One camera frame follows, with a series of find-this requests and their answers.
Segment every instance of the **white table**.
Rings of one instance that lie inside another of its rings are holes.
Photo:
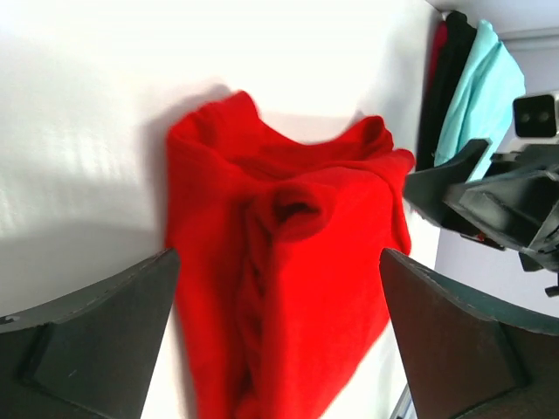
[[[161,249],[163,137],[206,100],[242,88],[305,142],[377,113],[415,148],[437,18],[423,0],[2,1],[0,315]],[[434,266],[437,230],[410,228]],[[195,417],[184,360],[172,316],[144,419]],[[325,417],[388,417],[403,385],[389,329]]]

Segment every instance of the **red fabric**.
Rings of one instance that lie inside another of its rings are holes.
[[[433,39],[433,47],[431,51],[431,61],[429,62],[429,75],[427,79],[427,86],[431,87],[432,81],[435,78],[435,71],[437,71],[438,57],[443,47],[446,45],[448,40],[448,28],[446,27],[446,22],[443,20],[438,24],[437,31],[435,32],[435,38]]]
[[[389,314],[382,248],[410,251],[413,165],[380,117],[313,146],[259,118],[246,93],[169,131],[167,245],[202,419],[313,419]]]

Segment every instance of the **turquoise fabric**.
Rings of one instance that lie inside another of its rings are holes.
[[[453,158],[468,141],[488,139],[491,145],[469,181],[481,179],[513,120],[513,100],[525,92],[520,67],[493,26],[480,21],[438,137],[435,166]]]

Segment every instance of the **cloth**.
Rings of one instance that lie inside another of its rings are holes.
[[[431,61],[429,62],[429,75],[427,79],[427,90],[431,88],[433,80],[435,79],[438,58],[440,57],[441,50],[446,45],[446,41],[448,41],[448,28],[446,27],[446,22],[443,20],[440,24],[438,24],[435,37],[433,38]]]
[[[447,40],[441,48],[431,88],[427,91],[419,123],[416,170],[434,167],[438,138],[448,107],[468,60],[477,31],[466,15],[453,11],[446,17]]]
[[[488,139],[490,146],[469,177],[481,179],[513,120],[513,100],[525,92],[520,67],[493,26],[480,21],[438,139],[435,165],[449,161],[471,139]]]
[[[384,247],[410,252],[413,156],[380,117],[301,145],[237,93],[167,139],[167,246],[201,419],[319,417],[386,327]]]

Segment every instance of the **black cloth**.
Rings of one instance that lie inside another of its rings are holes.
[[[421,111],[416,170],[434,166],[434,155],[446,112],[478,33],[467,22],[466,15],[458,11],[448,15],[446,27],[447,41],[441,48],[431,88],[424,97]]]

